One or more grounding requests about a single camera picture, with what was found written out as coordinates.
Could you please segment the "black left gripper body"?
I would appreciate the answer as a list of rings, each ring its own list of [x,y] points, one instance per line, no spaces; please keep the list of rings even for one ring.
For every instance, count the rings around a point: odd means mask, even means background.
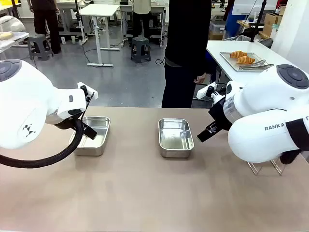
[[[61,130],[73,129],[78,131],[83,131],[83,122],[79,118],[67,118],[60,123],[55,124],[55,126]]]

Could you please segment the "person left hand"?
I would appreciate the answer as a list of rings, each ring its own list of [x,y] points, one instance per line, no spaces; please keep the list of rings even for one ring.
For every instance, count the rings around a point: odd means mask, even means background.
[[[204,81],[205,81],[205,79],[206,79],[206,73],[204,73],[203,75],[201,75],[201,76],[198,76],[195,80],[194,80],[194,83],[196,83],[196,84],[203,84],[204,83]]]

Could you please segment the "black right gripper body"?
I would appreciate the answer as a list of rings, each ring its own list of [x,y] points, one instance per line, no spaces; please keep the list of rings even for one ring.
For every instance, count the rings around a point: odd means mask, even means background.
[[[216,131],[229,131],[232,126],[232,123],[226,118],[224,114],[224,103],[225,98],[222,98],[209,110],[209,114],[214,119],[214,121],[210,124],[210,127],[211,129],[215,129]]]

